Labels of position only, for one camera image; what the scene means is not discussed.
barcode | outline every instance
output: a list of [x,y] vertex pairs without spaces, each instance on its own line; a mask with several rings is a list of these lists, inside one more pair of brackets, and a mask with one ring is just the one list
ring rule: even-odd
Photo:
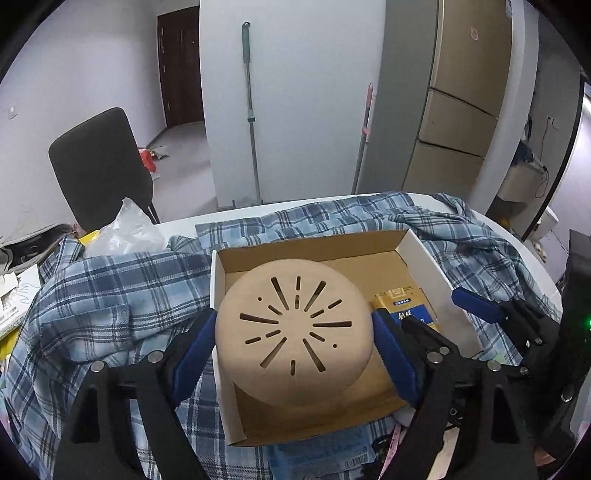
[[364,453],[363,455],[359,455],[351,460],[345,460],[343,464],[345,465],[345,470],[350,470],[355,468],[359,465],[363,465],[364,463],[368,462],[368,454]]

gray bag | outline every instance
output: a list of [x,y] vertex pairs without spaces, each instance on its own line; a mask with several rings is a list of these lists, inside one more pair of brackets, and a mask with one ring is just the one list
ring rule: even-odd
[[16,240],[2,242],[0,238],[0,275],[24,272],[43,262],[66,235],[72,235],[70,225],[50,225]]

clear plastic bag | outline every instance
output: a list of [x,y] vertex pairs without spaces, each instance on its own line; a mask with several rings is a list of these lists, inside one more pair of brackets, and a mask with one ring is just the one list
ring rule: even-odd
[[115,220],[100,229],[84,256],[161,252],[165,247],[166,240],[158,228],[133,200],[125,198]]

plaid shirt sleeve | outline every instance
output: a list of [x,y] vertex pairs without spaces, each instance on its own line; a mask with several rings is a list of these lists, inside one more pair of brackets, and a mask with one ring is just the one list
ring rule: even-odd
[[[522,297],[556,318],[515,248],[476,221],[461,200],[436,198],[454,213],[434,213],[414,206],[405,194],[384,193],[197,225],[197,239],[172,238],[169,250],[159,254],[79,260],[80,244],[66,239],[41,269],[46,284],[25,318],[2,392],[19,451],[41,479],[51,478],[63,423],[89,365],[96,359],[112,367],[136,363],[189,328],[209,304],[213,248],[411,228],[454,286],[492,300]],[[485,346],[482,358],[519,362],[498,328],[475,317],[472,322]],[[131,413],[144,472],[159,478],[137,404]],[[225,445],[211,361],[177,415],[212,479],[271,479],[262,449]],[[388,417],[367,428],[374,439],[392,425]],[[331,476],[355,477],[354,472]]]

gray refrigerator side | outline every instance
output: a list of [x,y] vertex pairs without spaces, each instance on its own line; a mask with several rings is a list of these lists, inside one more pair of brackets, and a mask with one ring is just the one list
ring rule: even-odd
[[427,101],[438,7],[437,0],[387,0],[378,95],[357,193],[402,189]]

